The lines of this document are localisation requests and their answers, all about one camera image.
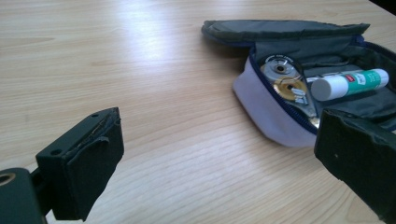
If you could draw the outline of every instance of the pouch lid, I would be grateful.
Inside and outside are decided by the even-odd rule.
[[[318,21],[205,21],[202,32],[218,41],[252,43],[269,39],[362,35],[370,24],[336,25]]]

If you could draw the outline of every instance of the wooden table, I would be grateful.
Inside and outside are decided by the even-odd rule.
[[[396,50],[396,17],[366,0],[1,1],[0,169],[33,171],[118,106],[125,154],[86,223],[378,223],[313,148],[250,120],[232,91],[248,52],[200,31],[240,19],[367,22],[367,40]]]

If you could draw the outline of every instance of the black plastic part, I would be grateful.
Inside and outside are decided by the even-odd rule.
[[[36,155],[35,177],[48,183],[53,195],[50,202],[48,196],[43,199],[43,211],[51,207],[58,220],[85,220],[123,151],[116,107],[91,114],[44,148]]]
[[[28,170],[12,168],[0,172],[0,223],[47,223],[39,207]]]
[[[386,223],[396,223],[396,135],[369,120],[325,109],[316,157]]]

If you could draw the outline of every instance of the open pouch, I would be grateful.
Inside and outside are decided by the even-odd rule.
[[[396,130],[396,54],[364,41],[369,24],[336,25],[317,21],[205,21],[206,37],[232,47],[250,48],[244,72],[233,90],[250,117],[268,138],[287,147],[315,145],[320,114],[337,109]],[[272,63],[281,70],[268,72]],[[312,80],[345,71],[381,68],[389,74],[384,88],[317,101],[311,96]],[[283,77],[304,89],[302,98]]]

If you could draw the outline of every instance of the gold disc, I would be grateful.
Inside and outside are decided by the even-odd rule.
[[[298,89],[306,93],[305,84],[299,79],[292,77],[282,77],[274,83],[275,91],[285,100],[294,101],[296,99],[292,89]]]

